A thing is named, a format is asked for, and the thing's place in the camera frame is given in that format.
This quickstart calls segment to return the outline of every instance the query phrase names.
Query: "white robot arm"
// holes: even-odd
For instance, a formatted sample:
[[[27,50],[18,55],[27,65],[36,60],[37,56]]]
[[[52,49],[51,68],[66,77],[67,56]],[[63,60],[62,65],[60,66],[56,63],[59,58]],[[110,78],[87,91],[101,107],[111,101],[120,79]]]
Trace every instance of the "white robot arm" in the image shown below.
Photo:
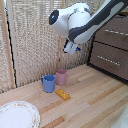
[[[86,43],[127,6],[128,0],[106,0],[91,17],[86,3],[76,3],[66,9],[54,10],[49,17],[49,24],[62,38],[69,40],[64,51],[74,54],[78,44]]]

